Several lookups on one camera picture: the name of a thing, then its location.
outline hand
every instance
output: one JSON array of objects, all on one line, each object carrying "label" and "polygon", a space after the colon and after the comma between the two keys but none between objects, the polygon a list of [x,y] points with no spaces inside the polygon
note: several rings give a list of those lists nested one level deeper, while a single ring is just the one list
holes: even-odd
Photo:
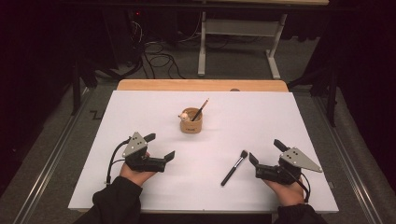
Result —
[{"label": "hand", "polygon": [[120,176],[125,177],[129,180],[131,180],[132,182],[134,182],[136,185],[142,187],[143,184],[146,182],[146,180],[148,180],[150,177],[154,176],[155,174],[157,174],[156,172],[137,172],[137,171],[133,171],[131,170],[131,168],[129,168],[129,166],[124,163],[121,167],[121,171],[120,171]]},{"label": "hand", "polygon": [[282,206],[297,205],[304,203],[303,188],[296,182],[291,185],[281,185],[273,181],[263,180],[268,187],[270,187],[276,194]]}]

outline wooden cup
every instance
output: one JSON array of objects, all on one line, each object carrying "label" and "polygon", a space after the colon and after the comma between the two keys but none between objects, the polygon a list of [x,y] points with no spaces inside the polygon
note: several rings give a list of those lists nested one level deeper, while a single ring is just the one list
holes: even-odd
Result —
[{"label": "wooden cup", "polygon": [[[198,108],[193,108],[189,107],[186,108],[182,111],[187,113],[189,115],[189,118],[194,118],[196,113],[198,112]],[[202,121],[204,118],[204,114],[201,112],[198,117],[195,119],[195,121],[186,121],[186,120],[181,120],[180,121],[180,130],[183,133],[199,133],[202,130]]]}]

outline black jacket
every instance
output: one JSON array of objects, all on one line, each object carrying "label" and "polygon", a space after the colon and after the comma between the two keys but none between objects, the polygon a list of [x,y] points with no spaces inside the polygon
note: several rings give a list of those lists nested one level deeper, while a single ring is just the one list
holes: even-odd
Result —
[{"label": "black jacket", "polygon": [[[75,223],[137,224],[142,188],[118,176],[107,188],[93,194],[93,207]],[[275,224],[324,224],[326,221],[308,204],[278,207]]]}]

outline person's arm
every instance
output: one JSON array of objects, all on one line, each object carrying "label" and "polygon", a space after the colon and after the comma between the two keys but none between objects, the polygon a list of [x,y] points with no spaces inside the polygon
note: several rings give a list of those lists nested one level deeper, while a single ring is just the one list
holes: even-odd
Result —
[{"label": "person's arm", "polygon": [[277,208],[278,220],[275,224],[325,224],[311,205],[304,203],[304,191],[297,183],[281,185],[263,180],[276,194],[282,206]]},{"label": "person's arm", "polygon": [[124,163],[120,176],[111,185],[93,194],[93,207],[75,223],[137,223],[140,216],[141,187],[155,174],[132,171]]}]

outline wooden bar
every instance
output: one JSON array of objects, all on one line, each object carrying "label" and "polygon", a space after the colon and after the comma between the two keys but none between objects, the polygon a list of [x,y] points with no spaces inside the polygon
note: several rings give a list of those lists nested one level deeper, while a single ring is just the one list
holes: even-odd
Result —
[{"label": "wooden bar", "polygon": [[329,0],[206,0],[207,2],[257,3],[279,5],[327,6]]},{"label": "wooden bar", "polygon": [[282,80],[124,79],[118,91],[289,91]]}]

